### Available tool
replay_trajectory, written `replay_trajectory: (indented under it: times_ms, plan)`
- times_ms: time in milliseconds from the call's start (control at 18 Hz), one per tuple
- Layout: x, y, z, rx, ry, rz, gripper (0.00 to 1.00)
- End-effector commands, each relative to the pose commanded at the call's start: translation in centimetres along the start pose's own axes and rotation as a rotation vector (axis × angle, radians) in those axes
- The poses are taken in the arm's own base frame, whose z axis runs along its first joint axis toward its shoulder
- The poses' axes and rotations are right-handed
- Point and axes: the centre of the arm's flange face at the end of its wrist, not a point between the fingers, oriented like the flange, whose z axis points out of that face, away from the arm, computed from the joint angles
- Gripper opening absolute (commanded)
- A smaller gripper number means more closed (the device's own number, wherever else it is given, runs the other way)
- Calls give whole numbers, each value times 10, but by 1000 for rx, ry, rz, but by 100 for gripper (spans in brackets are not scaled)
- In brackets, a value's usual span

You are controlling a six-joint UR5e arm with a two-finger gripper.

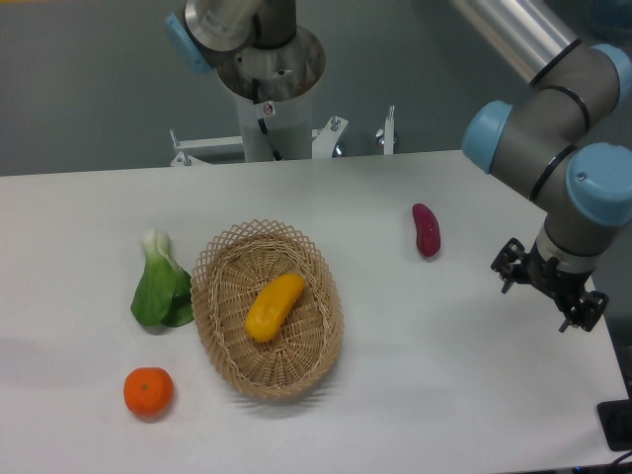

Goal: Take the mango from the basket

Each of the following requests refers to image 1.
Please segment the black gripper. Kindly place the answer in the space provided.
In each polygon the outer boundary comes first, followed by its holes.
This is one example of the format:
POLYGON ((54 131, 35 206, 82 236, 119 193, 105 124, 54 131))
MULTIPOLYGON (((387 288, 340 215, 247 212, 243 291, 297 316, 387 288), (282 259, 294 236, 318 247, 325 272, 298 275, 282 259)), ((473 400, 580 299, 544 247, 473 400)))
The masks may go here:
POLYGON ((511 238, 491 264, 491 270, 503 281, 502 294, 514 284, 531 284, 550 297, 564 315, 559 328, 564 333, 569 327, 590 332, 603 315, 608 295, 597 290, 586 291, 590 273, 570 273, 557 268, 559 260, 545 260, 538 250, 529 254, 516 238, 511 238))

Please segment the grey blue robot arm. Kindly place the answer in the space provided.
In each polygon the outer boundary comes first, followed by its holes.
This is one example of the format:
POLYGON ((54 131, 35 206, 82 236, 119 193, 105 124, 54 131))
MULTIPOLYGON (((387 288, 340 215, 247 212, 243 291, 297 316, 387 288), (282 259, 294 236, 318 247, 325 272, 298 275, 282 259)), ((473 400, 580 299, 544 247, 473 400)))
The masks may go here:
MULTIPOLYGON (((535 91, 520 107, 486 105, 462 138, 466 157, 546 214, 532 248, 511 240, 492 268, 505 286, 550 297, 566 327, 590 331, 608 298, 585 284, 630 222, 631 153, 578 141, 629 96, 630 58, 584 45, 541 1, 459 1, 456 9, 535 91)), ((298 26, 293 2, 189 1, 165 28, 190 68, 215 70, 235 98, 248 161, 332 155, 336 126, 311 128, 309 95, 325 53, 298 26)))

